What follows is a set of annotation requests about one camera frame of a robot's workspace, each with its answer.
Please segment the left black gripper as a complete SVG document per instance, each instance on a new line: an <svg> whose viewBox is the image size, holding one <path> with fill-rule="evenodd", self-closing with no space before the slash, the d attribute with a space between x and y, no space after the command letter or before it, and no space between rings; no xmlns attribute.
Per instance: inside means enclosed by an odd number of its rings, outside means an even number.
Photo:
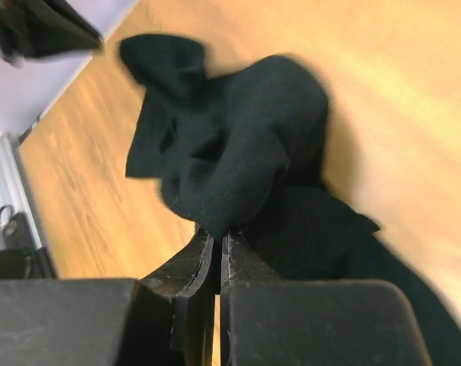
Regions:
<svg viewBox="0 0 461 366"><path fill-rule="evenodd" d="M0 57L11 65L102 44L101 33L66 1L0 1Z"/></svg>

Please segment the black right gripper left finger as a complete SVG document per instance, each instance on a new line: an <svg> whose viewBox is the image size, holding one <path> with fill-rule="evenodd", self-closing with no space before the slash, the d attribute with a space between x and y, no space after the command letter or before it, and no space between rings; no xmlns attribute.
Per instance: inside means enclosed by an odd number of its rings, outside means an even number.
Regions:
<svg viewBox="0 0 461 366"><path fill-rule="evenodd" d="M143 279L0 281L0 365L209 365L214 243Z"/></svg>

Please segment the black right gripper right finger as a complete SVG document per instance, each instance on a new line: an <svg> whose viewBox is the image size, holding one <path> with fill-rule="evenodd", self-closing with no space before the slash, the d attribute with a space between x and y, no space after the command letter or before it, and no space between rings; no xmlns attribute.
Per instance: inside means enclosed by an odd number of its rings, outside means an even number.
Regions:
<svg viewBox="0 0 461 366"><path fill-rule="evenodd" d="M224 365L429 365L406 296L377 280L286 281L240 234L222 242Z"/></svg>

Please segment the black t shirt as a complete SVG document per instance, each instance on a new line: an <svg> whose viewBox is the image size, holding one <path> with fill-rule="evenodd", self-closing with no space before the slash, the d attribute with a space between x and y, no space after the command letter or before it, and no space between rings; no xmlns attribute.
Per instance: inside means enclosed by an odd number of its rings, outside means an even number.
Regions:
<svg viewBox="0 0 461 366"><path fill-rule="evenodd" d="M301 64L271 55L209 78L205 48L139 34L119 46L144 95L129 178L157 178L164 204L215 239L242 233L288 280L379 279L407 296L435 365L461 365L461 330L439 297L376 238L378 225L322 178L329 101Z"/></svg>

